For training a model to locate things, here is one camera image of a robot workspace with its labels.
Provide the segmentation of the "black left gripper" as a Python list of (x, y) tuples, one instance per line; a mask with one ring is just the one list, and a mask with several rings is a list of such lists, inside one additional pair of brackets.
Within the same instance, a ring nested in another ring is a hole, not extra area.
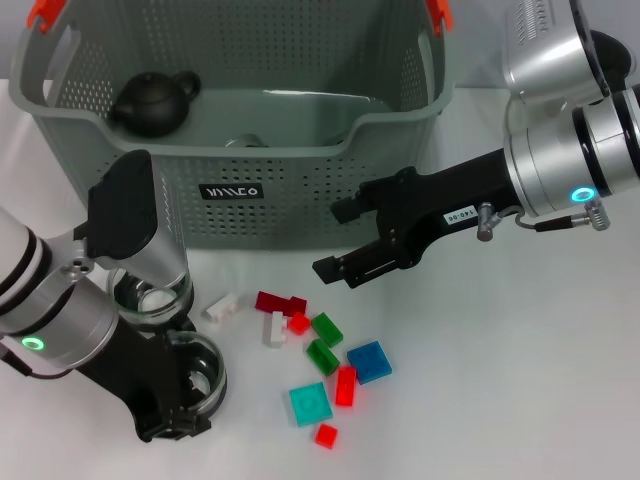
[(211, 428), (211, 409), (189, 408), (198, 398), (190, 381), (195, 365), (191, 347), (175, 346), (165, 335), (146, 338), (120, 322), (106, 345), (78, 371), (124, 402), (138, 438), (149, 443), (172, 426), (184, 426), (183, 436)]

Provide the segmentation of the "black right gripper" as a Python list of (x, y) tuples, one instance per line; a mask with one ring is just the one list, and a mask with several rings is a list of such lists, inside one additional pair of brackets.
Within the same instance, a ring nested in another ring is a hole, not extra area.
[(410, 167), (364, 182), (353, 197), (334, 202), (332, 214), (346, 224), (375, 211), (380, 240), (317, 260), (312, 269), (326, 285), (344, 281), (355, 289), (395, 269), (411, 268), (436, 240), (479, 224), (477, 216), (452, 222), (447, 215), (485, 203), (495, 212), (521, 204), (502, 149), (433, 174)]

